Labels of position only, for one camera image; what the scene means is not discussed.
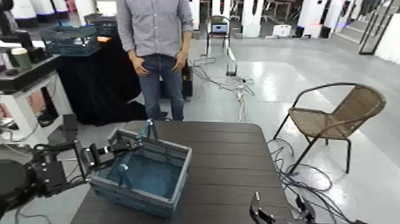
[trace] green cup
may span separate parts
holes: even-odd
[[[30,69],[32,68],[32,63],[30,62],[28,50],[25,48],[13,48],[11,50],[12,56],[17,60],[20,68]]]

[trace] jeans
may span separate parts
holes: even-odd
[[[143,57],[143,67],[149,71],[147,76],[139,76],[140,87],[145,97],[146,113],[149,118],[163,120],[160,109],[160,76],[171,99],[172,118],[183,120],[183,95],[181,72],[173,72],[176,59],[161,54]]]

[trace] wicker chair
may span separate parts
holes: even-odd
[[[354,86],[346,98],[332,113],[327,113],[321,110],[295,107],[303,94],[332,86]],[[346,173],[349,173],[351,141],[348,137],[354,133],[366,120],[379,114],[385,105],[385,97],[379,91],[371,86],[365,86],[357,83],[331,83],[302,91],[296,97],[293,106],[289,109],[289,112],[283,120],[283,123],[280,125],[278,131],[274,135],[274,139],[276,139],[284,123],[290,116],[294,124],[308,141],[308,146],[300,155],[300,158],[298,158],[296,163],[292,166],[289,173],[293,173],[301,160],[319,138],[324,138],[326,145],[328,144],[328,139],[347,141]]]

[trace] blue plastic basket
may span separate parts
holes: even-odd
[[[141,134],[116,129],[109,142],[141,138],[151,127],[147,128]],[[95,172],[91,184],[98,196],[157,216],[172,217],[189,176],[192,149],[157,138],[142,138],[142,144],[141,150],[127,153],[111,167]]]
[[[90,26],[56,26],[40,32],[48,52],[71,57],[85,57],[98,51],[96,34],[96,28]]]

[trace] chair seat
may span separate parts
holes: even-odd
[[[326,126],[337,122],[334,115],[321,110],[292,107],[289,115],[300,132],[309,137],[316,137]],[[346,140],[349,133],[344,126],[332,127],[320,138]]]

